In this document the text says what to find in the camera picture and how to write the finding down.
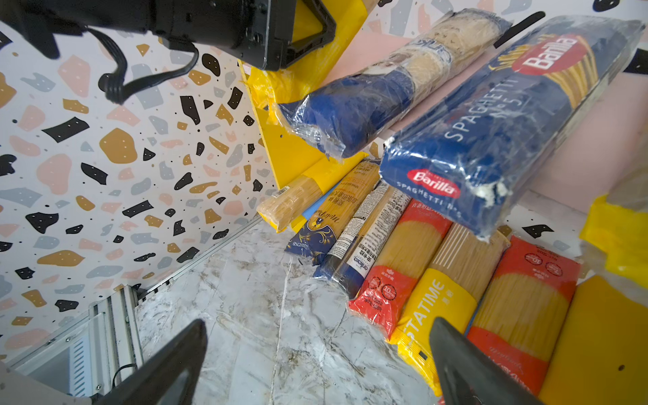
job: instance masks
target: blue barilla package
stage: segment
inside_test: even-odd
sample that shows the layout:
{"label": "blue barilla package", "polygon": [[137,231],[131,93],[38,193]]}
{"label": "blue barilla package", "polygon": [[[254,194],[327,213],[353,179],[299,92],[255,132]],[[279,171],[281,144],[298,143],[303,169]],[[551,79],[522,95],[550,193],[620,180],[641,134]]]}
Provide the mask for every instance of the blue barilla package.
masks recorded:
{"label": "blue barilla package", "polygon": [[641,21],[561,16],[396,133],[380,175],[486,240],[630,61]]}

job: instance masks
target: red circle stamp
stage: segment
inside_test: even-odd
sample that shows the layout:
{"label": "red circle stamp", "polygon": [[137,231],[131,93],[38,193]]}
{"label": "red circle stamp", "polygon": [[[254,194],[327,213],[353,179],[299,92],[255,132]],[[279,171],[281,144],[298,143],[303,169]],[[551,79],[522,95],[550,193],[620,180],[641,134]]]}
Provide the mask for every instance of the red circle stamp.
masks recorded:
{"label": "red circle stamp", "polygon": [[384,286],[382,286],[380,292],[382,292],[382,296],[389,301],[396,298],[396,288],[394,288],[394,286],[391,284],[385,284]]}
{"label": "red circle stamp", "polygon": [[559,277],[562,276],[561,267],[555,263],[547,263],[545,268],[547,269],[548,272],[550,272],[553,275],[557,275]]}
{"label": "red circle stamp", "polygon": [[536,266],[540,266],[542,264],[542,259],[538,255],[534,255],[533,253],[527,253],[524,255],[524,260],[528,261],[531,264],[535,264]]}
{"label": "red circle stamp", "polygon": [[369,288],[378,288],[380,287],[380,278],[374,277],[369,281]]}

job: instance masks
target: gray marble tile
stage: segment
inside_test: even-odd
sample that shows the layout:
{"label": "gray marble tile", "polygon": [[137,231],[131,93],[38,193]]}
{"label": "gray marble tile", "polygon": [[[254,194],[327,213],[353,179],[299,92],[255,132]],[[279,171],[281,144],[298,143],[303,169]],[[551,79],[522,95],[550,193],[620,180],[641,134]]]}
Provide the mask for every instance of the gray marble tile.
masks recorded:
{"label": "gray marble tile", "polygon": [[195,404],[433,404],[432,390],[345,296],[259,224],[137,308],[145,358],[193,319],[208,346]]}

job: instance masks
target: barilla logo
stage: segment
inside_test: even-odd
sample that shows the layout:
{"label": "barilla logo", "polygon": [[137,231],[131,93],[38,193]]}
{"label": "barilla logo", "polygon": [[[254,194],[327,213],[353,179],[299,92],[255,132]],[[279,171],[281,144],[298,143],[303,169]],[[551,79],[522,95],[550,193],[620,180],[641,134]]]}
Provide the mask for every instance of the barilla logo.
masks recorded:
{"label": "barilla logo", "polygon": [[444,179],[429,170],[410,170],[410,172],[407,173],[407,177],[414,183],[422,185],[434,194],[451,198],[459,198],[461,195],[461,190],[459,190],[459,187],[457,187],[455,183],[452,183],[450,180]]}
{"label": "barilla logo", "polygon": [[513,63],[513,71],[523,75],[545,75],[574,66],[587,54],[587,48],[573,35],[543,41]]}

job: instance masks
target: marble floor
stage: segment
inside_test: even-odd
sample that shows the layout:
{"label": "marble floor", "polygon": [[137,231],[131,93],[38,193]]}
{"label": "marble floor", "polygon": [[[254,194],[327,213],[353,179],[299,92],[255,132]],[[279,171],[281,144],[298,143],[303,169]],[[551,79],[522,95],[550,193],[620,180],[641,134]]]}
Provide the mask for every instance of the marble floor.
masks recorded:
{"label": "marble floor", "polygon": [[435,404],[432,390],[343,293],[257,224],[136,308],[145,359],[207,326],[194,404]]}

